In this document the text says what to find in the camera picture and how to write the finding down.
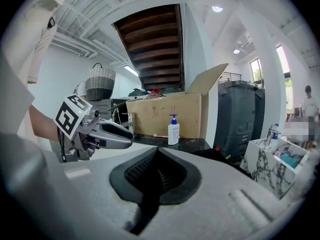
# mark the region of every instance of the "cardboard box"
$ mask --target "cardboard box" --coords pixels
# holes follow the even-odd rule
[[[177,114],[181,138],[206,138],[209,91],[227,65],[220,64],[198,74],[186,92],[171,93],[156,99],[127,101],[128,113],[135,113],[134,133],[167,136],[172,120],[170,114]]]

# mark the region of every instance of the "cardboard box flap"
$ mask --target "cardboard box flap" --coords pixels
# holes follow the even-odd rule
[[[228,63],[220,64],[198,74],[191,83],[187,94],[206,95],[225,71]]]

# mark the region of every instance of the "recessed light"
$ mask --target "recessed light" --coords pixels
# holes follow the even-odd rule
[[[137,76],[138,77],[138,74],[137,74],[137,72],[136,71],[134,71],[131,67],[129,67],[129,66],[125,66],[124,67],[126,70],[128,70],[128,71],[130,71],[132,74],[134,74],[135,76]]]
[[[220,13],[220,12],[222,12],[223,8],[218,7],[218,6],[212,6],[212,10],[216,13]]]

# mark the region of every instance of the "wooden staircase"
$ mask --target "wooden staircase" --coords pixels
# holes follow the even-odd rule
[[[178,4],[146,9],[114,25],[143,89],[184,91],[183,32]]]

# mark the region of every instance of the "soap dispenser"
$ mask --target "soap dispenser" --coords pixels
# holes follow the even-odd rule
[[[173,119],[171,124],[168,125],[168,145],[175,145],[179,141],[180,125],[176,120],[177,114],[171,114],[170,116],[173,116]]]

